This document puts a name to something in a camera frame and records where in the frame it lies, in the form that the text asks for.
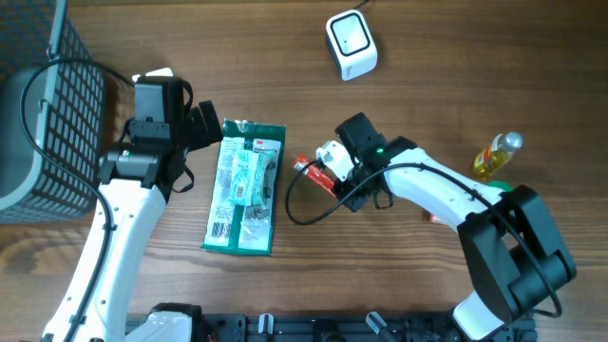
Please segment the red Nescafe sachet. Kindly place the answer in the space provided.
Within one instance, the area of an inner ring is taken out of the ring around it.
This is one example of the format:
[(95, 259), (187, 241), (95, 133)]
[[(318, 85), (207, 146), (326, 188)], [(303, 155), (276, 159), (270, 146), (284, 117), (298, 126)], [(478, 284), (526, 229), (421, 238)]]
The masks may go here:
[[(297, 171), (300, 171), (306, 164), (310, 163), (311, 161), (312, 160), (309, 159), (307, 156), (300, 154), (295, 158), (293, 168)], [(304, 176), (310, 181), (314, 182), (319, 187), (321, 187), (332, 197), (336, 197), (336, 194), (333, 192), (334, 181), (328, 175), (326, 175), (319, 166), (311, 165), (304, 172)]]

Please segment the teal wipes packet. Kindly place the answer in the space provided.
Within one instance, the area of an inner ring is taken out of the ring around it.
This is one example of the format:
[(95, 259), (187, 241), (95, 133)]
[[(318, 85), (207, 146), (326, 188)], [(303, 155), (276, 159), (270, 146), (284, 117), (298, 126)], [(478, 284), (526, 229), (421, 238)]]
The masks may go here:
[(239, 149), (233, 161), (232, 184), (228, 200), (234, 205), (263, 205), (265, 174), (275, 157), (273, 150), (259, 152)]

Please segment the yellow Vim dish soap bottle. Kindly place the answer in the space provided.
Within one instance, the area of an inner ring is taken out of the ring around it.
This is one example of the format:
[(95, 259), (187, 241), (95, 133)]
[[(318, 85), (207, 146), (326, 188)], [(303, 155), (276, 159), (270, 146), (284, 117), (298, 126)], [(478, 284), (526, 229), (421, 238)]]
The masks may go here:
[(476, 179), (487, 180), (508, 163), (523, 146), (523, 137), (517, 132), (497, 135), (492, 143), (472, 161), (471, 171)]

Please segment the green lid jar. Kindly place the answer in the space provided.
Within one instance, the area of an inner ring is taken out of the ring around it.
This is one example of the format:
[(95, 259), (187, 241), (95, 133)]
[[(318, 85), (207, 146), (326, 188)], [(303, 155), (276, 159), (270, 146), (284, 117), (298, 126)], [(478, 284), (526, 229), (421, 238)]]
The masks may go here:
[(513, 187), (511, 185), (509, 185), (508, 183), (506, 183), (504, 181), (500, 181), (500, 180), (490, 181), (487, 183), (487, 185), (490, 187), (499, 188), (505, 192), (510, 192), (513, 190)]

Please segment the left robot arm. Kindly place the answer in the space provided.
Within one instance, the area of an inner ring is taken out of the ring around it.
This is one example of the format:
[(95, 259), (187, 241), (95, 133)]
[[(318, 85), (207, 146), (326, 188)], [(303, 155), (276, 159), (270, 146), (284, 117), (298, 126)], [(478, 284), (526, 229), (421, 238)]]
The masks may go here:
[(135, 83), (135, 117), (100, 160), (98, 204), (73, 278), (45, 341), (208, 341), (213, 330), (198, 305), (161, 303), (140, 327), (126, 329), (130, 298), (146, 244), (174, 183), (192, 172), (189, 152), (218, 143), (212, 102), (193, 105), (192, 87), (176, 76)]

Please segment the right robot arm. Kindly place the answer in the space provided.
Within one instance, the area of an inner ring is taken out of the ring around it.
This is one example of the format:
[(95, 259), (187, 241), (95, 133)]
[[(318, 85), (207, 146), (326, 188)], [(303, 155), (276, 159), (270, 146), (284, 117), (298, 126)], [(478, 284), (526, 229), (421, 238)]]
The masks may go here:
[(381, 192), (409, 200), (455, 231), (473, 285), (452, 311), (457, 330), (479, 341), (496, 334), (577, 274), (561, 234), (540, 195), (520, 185), (511, 191), (471, 180), (435, 161), (415, 142), (392, 141), (364, 113), (335, 129), (336, 140), (315, 155), (336, 176), (341, 203), (358, 210)]

